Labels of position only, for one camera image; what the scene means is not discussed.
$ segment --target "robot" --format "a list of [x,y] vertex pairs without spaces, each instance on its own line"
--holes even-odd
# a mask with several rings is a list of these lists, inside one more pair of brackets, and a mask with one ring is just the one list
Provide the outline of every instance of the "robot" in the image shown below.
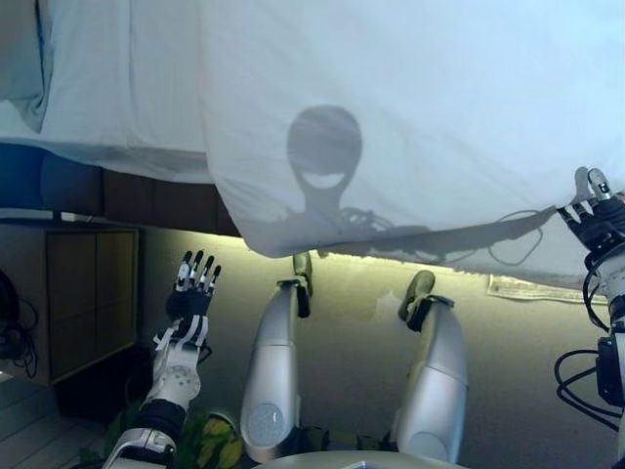
[[[598,341],[598,390],[611,405],[625,405],[625,204],[613,196],[604,174],[593,169],[590,209],[573,203],[573,217],[559,213],[590,251],[583,297],[590,320],[608,336]],[[209,257],[198,277],[201,251],[179,268],[167,303],[172,325],[155,337],[153,386],[133,428],[119,438],[104,469],[157,469],[171,464],[189,404],[200,390],[197,361],[208,330],[206,311],[220,274],[210,274]],[[310,313],[313,293],[310,257],[294,258],[292,278],[278,283],[260,322],[241,409],[240,431],[248,455],[267,469],[287,468],[454,468],[464,424],[468,389],[462,332],[453,302],[431,294],[434,280],[423,271],[408,286],[399,316],[421,333],[420,350],[397,411],[390,443],[396,451],[325,451],[294,454],[300,423],[294,324]],[[590,292],[594,277],[600,281]],[[592,310],[602,287],[609,325]],[[625,464],[625,423],[621,420],[618,459]]]

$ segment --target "white sheet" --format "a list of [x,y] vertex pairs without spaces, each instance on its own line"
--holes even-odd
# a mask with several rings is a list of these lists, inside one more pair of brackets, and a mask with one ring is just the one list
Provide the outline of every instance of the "white sheet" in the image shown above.
[[625,187],[618,0],[201,6],[209,166],[261,253],[565,205],[581,166]]
[[0,141],[107,169],[206,183],[195,0],[51,0],[54,74],[40,134],[0,103]]

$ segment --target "cable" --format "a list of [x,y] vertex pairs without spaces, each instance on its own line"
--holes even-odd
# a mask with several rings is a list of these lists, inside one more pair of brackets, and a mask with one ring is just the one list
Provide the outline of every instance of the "cable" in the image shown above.
[[[557,360],[556,363],[554,364],[554,374],[556,376],[556,381],[558,381],[558,389],[556,391],[556,395],[558,396],[558,398],[560,398],[564,403],[576,408],[577,410],[579,410],[580,412],[588,415],[589,417],[591,417],[593,420],[596,420],[599,423],[602,423],[603,425],[605,425],[607,428],[609,428],[610,430],[613,430],[615,432],[618,432],[618,426],[615,425],[613,422],[610,422],[609,420],[601,417],[598,415],[598,413],[606,415],[608,417],[614,417],[614,418],[620,418],[622,416],[621,413],[618,412],[614,412],[611,410],[607,410],[601,407],[597,407],[595,405],[592,405],[590,403],[588,403],[587,401],[584,401],[583,399],[579,398],[578,396],[576,396],[571,390],[568,389],[568,386],[576,381],[579,381],[580,379],[594,373],[597,369],[595,367],[592,368],[588,368],[580,373],[577,373],[569,378],[567,378],[566,380],[562,380],[561,374],[560,374],[560,367],[563,363],[564,360],[568,359],[569,357],[575,356],[575,355],[597,355],[599,352],[597,352],[596,350],[573,350],[571,352],[567,352],[563,355],[561,355]],[[566,397],[564,395],[564,393],[567,393],[569,395],[569,398]]]
[[588,271],[588,274],[586,274],[586,277],[584,278],[584,283],[582,285],[582,298],[584,300],[584,306],[586,307],[586,312],[588,313],[588,319],[590,320],[590,322],[599,329],[602,329],[605,332],[609,332],[609,327],[607,327],[604,322],[599,319],[599,317],[595,313],[595,310],[593,310],[592,297],[595,296],[595,293],[597,292],[600,284],[597,283],[597,285],[593,288],[593,292],[590,295],[588,294],[588,286],[590,285],[590,280],[595,275],[596,273],[594,273],[593,271]]
[[37,324],[39,323],[39,312],[37,311],[37,309],[35,308],[35,306],[28,300],[26,300],[25,298],[22,298],[21,296],[18,298],[20,301],[22,301],[23,303],[25,303],[26,305],[28,305],[28,307],[30,307],[30,311],[32,311],[33,314],[33,322],[32,325],[30,327],[25,327],[24,329],[27,330],[28,332],[30,332],[32,329],[34,329]]
[[[506,219],[510,218],[510,217],[514,217],[515,215],[520,215],[521,213],[528,213],[531,215],[538,215],[540,212],[538,212],[537,210],[519,210],[517,212],[513,212],[510,213],[508,215],[505,215],[503,217],[501,217],[499,220],[497,220],[495,223],[500,223],[505,221]],[[545,234],[543,232],[542,228],[538,228],[538,239],[536,240],[536,243],[531,246],[531,248],[529,249],[529,251],[527,251],[527,254],[525,254],[519,261],[517,262],[508,262],[508,261],[503,261],[501,259],[499,259],[497,256],[495,256],[495,253],[492,250],[492,245],[488,246],[488,254],[490,254],[490,257],[492,257],[492,259],[496,262],[498,262],[499,264],[502,264],[504,266],[508,266],[508,267],[518,267],[520,266],[523,262],[525,262],[527,260],[527,258],[529,256],[532,255],[532,253],[536,250],[536,248],[538,247],[538,245],[542,242],[543,237],[545,237]]]
[[37,367],[39,365],[39,357],[35,350],[35,344],[28,331],[18,323],[15,324],[15,330],[20,335],[23,353],[21,357],[13,360],[13,364],[18,368],[23,368],[26,372],[26,376],[32,379],[37,374]]
[[614,247],[609,249],[604,255],[600,256],[599,259],[597,259],[597,261],[595,261],[595,263],[588,270],[588,274],[586,274],[586,276],[584,277],[584,283],[582,285],[582,297],[584,299],[584,306],[586,307],[588,318],[590,319],[590,322],[592,324],[594,324],[599,329],[604,330],[605,332],[609,332],[609,327],[607,327],[607,325],[605,325],[604,322],[599,319],[597,314],[595,314],[595,311],[593,310],[593,305],[592,305],[592,298],[593,296],[595,296],[595,292],[597,291],[597,288],[599,288],[599,284],[597,284],[597,286],[593,288],[593,292],[590,295],[588,294],[588,288],[590,286],[590,280],[592,279],[592,277],[600,278],[597,275],[597,271],[599,267],[607,259],[617,254],[620,254],[622,251],[625,251],[625,243],[615,245]]

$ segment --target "cabinet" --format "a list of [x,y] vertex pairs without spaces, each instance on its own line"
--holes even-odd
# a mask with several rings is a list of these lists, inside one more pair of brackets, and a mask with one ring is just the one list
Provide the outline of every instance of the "cabinet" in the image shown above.
[[[135,342],[138,238],[126,228],[0,224],[0,270],[39,312],[34,382],[61,381]],[[25,377],[11,362],[0,369]]]

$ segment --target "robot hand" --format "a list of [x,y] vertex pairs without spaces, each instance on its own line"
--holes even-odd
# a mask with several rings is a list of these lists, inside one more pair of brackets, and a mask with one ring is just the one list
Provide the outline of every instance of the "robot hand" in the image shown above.
[[196,368],[200,350],[208,349],[206,312],[221,271],[221,266],[217,266],[210,274],[215,261],[210,256],[196,280],[203,252],[197,253],[192,265],[191,256],[190,251],[185,254],[167,299],[166,310],[172,324],[154,337],[153,385],[137,420],[117,440],[104,469],[164,468],[173,459],[188,406],[199,394]]

